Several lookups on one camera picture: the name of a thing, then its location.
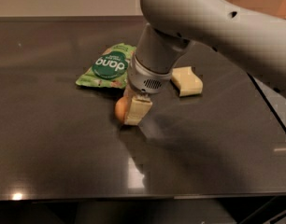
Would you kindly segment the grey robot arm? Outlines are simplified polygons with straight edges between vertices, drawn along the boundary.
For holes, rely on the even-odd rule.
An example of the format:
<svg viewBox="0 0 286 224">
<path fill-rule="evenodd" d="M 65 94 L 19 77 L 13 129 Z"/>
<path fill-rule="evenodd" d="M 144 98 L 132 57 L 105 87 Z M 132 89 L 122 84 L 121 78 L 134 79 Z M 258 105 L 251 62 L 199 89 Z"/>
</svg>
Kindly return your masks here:
<svg viewBox="0 0 286 224">
<path fill-rule="evenodd" d="M 286 98 L 286 20 L 225 0 L 140 0 L 147 24 L 127 70 L 139 94 L 160 92 L 193 41 Z"/>
</svg>

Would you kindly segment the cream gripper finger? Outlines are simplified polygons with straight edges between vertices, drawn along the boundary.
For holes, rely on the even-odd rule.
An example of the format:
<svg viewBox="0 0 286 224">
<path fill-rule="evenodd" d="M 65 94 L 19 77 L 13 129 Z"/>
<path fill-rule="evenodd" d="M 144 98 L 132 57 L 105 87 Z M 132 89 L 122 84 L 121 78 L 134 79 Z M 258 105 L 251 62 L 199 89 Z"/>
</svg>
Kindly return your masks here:
<svg viewBox="0 0 286 224">
<path fill-rule="evenodd" d="M 152 108 L 151 98 L 141 94 L 124 95 L 124 98 L 126 99 L 124 123 L 137 126 Z"/>
<path fill-rule="evenodd" d="M 132 97 L 134 95 L 134 91 L 132 90 L 131 86 L 129 84 L 126 85 L 125 90 L 123 92 L 123 95 L 125 97 Z"/>
</svg>

